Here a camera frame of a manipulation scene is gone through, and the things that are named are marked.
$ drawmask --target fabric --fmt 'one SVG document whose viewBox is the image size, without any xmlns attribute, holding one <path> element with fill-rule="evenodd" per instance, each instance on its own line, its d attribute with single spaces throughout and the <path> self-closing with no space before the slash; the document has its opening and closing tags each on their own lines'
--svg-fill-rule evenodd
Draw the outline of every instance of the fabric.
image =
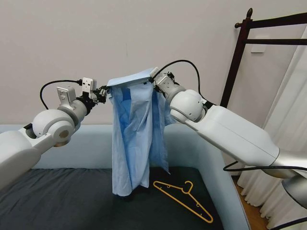
<svg viewBox="0 0 307 230">
<path fill-rule="evenodd" d="M 307 152 L 307 50 L 299 46 L 286 72 L 267 118 L 265 130 L 284 150 Z M 262 206 L 261 217 L 269 219 L 268 228 L 307 216 L 284 190 L 281 179 L 262 171 L 243 172 L 238 180 L 242 195 L 254 206 Z M 295 226 L 307 230 L 307 223 Z"/>
<path fill-rule="evenodd" d="M 35 169 L 0 191 L 1 230 L 222 230 L 223 226 L 198 170 L 151 168 L 149 189 L 131 200 L 112 195 L 108 169 Z M 184 186 L 209 211 L 208 224 L 152 186 L 160 180 Z M 187 205 L 189 196 L 179 196 Z"/>
<path fill-rule="evenodd" d="M 161 93 L 150 83 L 112 87 L 113 193 L 128 196 L 141 185 L 149 186 L 149 163 L 168 171 L 164 127 L 174 123 Z"/>
<path fill-rule="evenodd" d="M 113 78 L 110 79 L 107 83 L 106 86 L 111 87 L 111 86 L 120 86 L 120 87 L 127 87 L 129 85 L 136 85 L 136 84 L 141 84 L 150 78 L 150 73 L 153 71 L 153 68 L 151 69 L 146 69 L 142 72 L 135 73 L 126 77 L 122 78 Z"/>
</svg>

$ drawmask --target orange hanger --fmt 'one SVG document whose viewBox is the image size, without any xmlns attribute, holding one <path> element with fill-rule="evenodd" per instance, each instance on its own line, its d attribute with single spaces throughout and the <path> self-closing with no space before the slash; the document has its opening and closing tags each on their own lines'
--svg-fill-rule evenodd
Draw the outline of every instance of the orange hanger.
<svg viewBox="0 0 307 230">
<path fill-rule="evenodd" d="M 190 193 L 191 192 L 191 190 L 192 190 L 192 188 L 193 188 L 193 183 L 191 182 L 191 181 L 185 181 L 184 182 L 185 184 L 186 183 L 189 183 L 189 184 L 191 184 L 191 188 L 187 191 L 187 192 L 185 192 L 184 190 L 183 190 L 183 188 L 180 188 L 180 187 L 177 187 L 177 186 L 174 186 L 174 185 L 171 185 L 171 184 L 166 184 L 166 183 L 164 183 L 164 182 L 161 182 L 161 181 L 154 181 L 153 182 L 153 185 L 154 185 L 154 187 L 156 187 L 157 189 L 159 189 L 161 192 L 163 192 L 164 194 L 166 194 L 166 195 L 168 195 L 170 198 L 172 198 L 173 200 L 176 200 L 178 203 L 180 203 L 182 206 L 184 206 L 185 208 L 187 208 L 188 210 L 190 210 L 192 213 L 194 213 L 196 216 L 198 216 L 198 217 L 200 217 L 200 218 L 202 218 L 204 221 L 206 221 L 207 223 L 209 223 L 209 224 L 211 224 L 212 222 L 213 222 L 213 217 L 210 215 L 210 213 L 192 196 L 192 194 Z M 201 207 L 202 208 L 202 210 L 204 210 L 204 212 L 205 213 L 207 213 L 207 215 L 210 217 L 210 220 L 207 220 L 206 218 L 204 218 L 203 216 L 202 216 L 202 213 L 197 213 L 197 212 L 195 212 L 192 208 L 190 208 L 190 207 L 188 207 L 187 205 L 185 205 L 185 204 L 183 204 L 180 200 L 178 200 L 178 199 L 176 199 L 175 197 L 173 197 L 172 195 L 170 195 L 168 192 L 166 192 L 166 191 L 164 191 L 163 189 L 162 189 L 162 187 L 160 187 L 160 186 L 158 186 L 157 184 L 163 184 L 163 185 L 166 185 L 167 186 L 167 188 L 170 188 L 170 187 L 172 187 L 172 188 L 175 188 L 175 189 L 179 189 L 182 193 L 184 193 L 184 194 L 188 194 L 194 201 L 195 201 L 195 203 L 196 203 L 196 206 L 197 207 Z"/>
</svg>

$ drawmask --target black wire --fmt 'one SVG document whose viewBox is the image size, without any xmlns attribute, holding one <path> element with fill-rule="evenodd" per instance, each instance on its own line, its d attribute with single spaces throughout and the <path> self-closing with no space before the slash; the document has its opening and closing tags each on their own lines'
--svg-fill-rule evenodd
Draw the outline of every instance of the black wire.
<svg viewBox="0 0 307 230">
<path fill-rule="evenodd" d="M 296 219 L 296 220 L 293 220 L 291 222 L 279 225 L 275 228 L 272 228 L 271 230 L 279 230 L 279 229 L 287 228 L 287 227 L 293 226 L 295 224 L 300 224 L 300 223 L 303 223 L 303 222 L 307 222 L 307 217 L 304 217 L 304 218 L 301 218 L 301 219 Z"/>
<path fill-rule="evenodd" d="M 304 167 L 296 167 L 296 166 L 259 166 L 259 167 L 250 167 L 250 168 L 242 168 L 242 169 L 228 169 L 229 167 L 237 164 L 238 162 L 235 161 L 227 166 L 225 166 L 223 168 L 224 171 L 226 172 L 242 172 L 242 171 L 252 171 L 252 170 L 258 170 L 258 169 L 292 169 L 292 170 L 303 170 L 303 171 L 307 171 L 307 168 Z M 280 230 L 286 227 L 290 227 L 292 225 L 295 224 L 299 224 L 299 223 L 303 223 L 307 221 L 307 217 L 301 218 L 301 219 L 297 219 L 285 224 L 282 224 L 280 226 L 277 226 L 275 228 L 272 228 L 271 230 Z"/>
<path fill-rule="evenodd" d="M 73 82 L 73 83 L 77 83 L 79 85 L 82 85 L 82 80 L 54 80 L 54 81 L 46 83 L 45 85 L 43 85 L 43 87 L 40 89 L 40 92 L 39 92 L 39 98 L 42 101 L 42 103 L 43 103 L 43 105 L 46 109 L 48 109 L 48 107 L 47 107 L 47 105 L 46 105 L 46 103 L 44 102 L 44 99 L 43 99 L 43 90 L 44 90 L 44 88 L 46 88 L 46 86 L 51 85 L 53 83 L 58 83 L 58 82 Z"/>
<path fill-rule="evenodd" d="M 187 63 L 191 64 L 191 65 L 194 67 L 194 69 L 195 69 L 195 71 L 196 71 L 196 73 L 197 73 L 198 93 L 200 94 L 200 96 L 202 96 L 203 99 L 205 99 L 205 98 L 203 97 L 203 95 L 201 94 L 201 78 L 200 78 L 200 73 L 198 72 L 198 69 L 196 68 L 196 66 L 195 66 L 191 61 L 189 61 L 189 60 L 181 59 L 181 60 L 176 60 L 176 61 L 172 61 L 172 62 L 168 63 L 167 65 L 163 66 L 163 67 L 153 76 L 152 79 L 155 79 L 155 77 L 158 76 L 159 73 L 161 73 L 164 69 L 166 69 L 166 68 L 169 67 L 170 65 L 173 65 L 173 64 L 178 63 L 178 62 L 187 62 Z"/>
<path fill-rule="evenodd" d="M 241 169 L 228 169 L 229 167 L 237 164 L 238 162 L 235 161 L 223 168 L 226 172 L 243 172 L 243 171 L 252 171 L 258 169 L 292 169 L 292 170 L 303 170 L 307 171 L 307 168 L 304 167 L 297 167 L 297 166 L 257 166 L 257 167 L 250 167 L 250 168 L 241 168 Z"/>
</svg>

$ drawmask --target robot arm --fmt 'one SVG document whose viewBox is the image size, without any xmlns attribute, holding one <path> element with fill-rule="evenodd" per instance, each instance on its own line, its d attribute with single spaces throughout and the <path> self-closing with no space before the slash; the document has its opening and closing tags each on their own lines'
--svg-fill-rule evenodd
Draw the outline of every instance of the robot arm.
<svg viewBox="0 0 307 230">
<path fill-rule="evenodd" d="M 170 73 L 154 69 L 151 77 L 155 87 L 170 104 L 171 115 L 194 129 L 199 136 L 249 166 L 295 166 L 307 168 L 306 154 L 279 149 L 269 134 L 224 107 L 212 105 L 196 91 L 185 90 L 175 83 Z M 301 206 L 307 208 L 307 173 L 302 170 L 270 169 L 265 173 L 283 178 L 287 193 Z"/>
<path fill-rule="evenodd" d="M 82 86 L 78 98 L 73 87 L 57 87 L 58 109 L 42 111 L 20 130 L 0 134 L 0 190 L 31 169 L 48 149 L 67 144 L 91 109 L 106 102 L 105 87 L 96 89 L 95 80 L 83 78 Z"/>
</svg>

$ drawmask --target wooden clothes rack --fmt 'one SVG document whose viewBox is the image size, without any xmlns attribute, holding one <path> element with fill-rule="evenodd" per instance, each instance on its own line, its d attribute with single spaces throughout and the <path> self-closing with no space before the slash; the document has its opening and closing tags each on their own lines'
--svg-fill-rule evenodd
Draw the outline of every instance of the wooden clothes rack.
<svg viewBox="0 0 307 230">
<path fill-rule="evenodd" d="M 253 9 L 250 8 L 246 14 L 246 19 L 242 23 L 236 23 L 235 28 L 240 29 L 236 48 L 231 61 L 229 73 L 226 80 L 226 85 L 222 95 L 221 106 L 227 107 L 230 99 L 231 91 L 233 89 L 236 75 L 239 70 L 240 62 L 243 56 L 246 44 L 266 44 L 266 45 L 303 45 L 307 46 L 307 39 L 248 39 L 248 34 L 251 29 L 265 28 L 283 25 L 297 25 L 307 23 L 307 13 L 299 13 L 290 16 L 253 21 L 251 15 Z"/>
</svg>

